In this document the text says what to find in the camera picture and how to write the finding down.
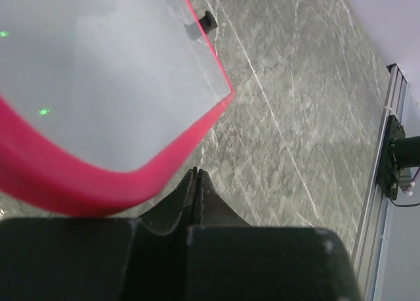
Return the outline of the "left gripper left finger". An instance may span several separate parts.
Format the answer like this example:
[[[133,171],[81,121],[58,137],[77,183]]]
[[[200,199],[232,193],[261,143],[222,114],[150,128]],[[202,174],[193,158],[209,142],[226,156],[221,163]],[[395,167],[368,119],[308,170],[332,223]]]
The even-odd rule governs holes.
[[[186,172],[177,187],[140,216],[144,282],[154,300],[178,300],[184,281],[186,229],[193,221],[197,169]]]

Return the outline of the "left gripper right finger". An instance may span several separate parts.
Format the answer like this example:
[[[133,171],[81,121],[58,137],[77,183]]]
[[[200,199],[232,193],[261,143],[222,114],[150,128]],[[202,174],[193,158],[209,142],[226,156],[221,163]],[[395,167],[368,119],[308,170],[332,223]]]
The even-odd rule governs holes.
[[[188,191],[188,227],[241,228],[250,227],[217,193],[207,171],[192,168]]]

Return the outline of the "red framed whiteboard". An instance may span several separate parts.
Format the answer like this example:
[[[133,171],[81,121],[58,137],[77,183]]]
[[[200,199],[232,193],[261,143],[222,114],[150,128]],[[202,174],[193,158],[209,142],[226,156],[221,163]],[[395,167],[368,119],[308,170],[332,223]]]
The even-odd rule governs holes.
[[[157,195],[234,98],[189,0],[1,0],[1,191],[106,216]]]

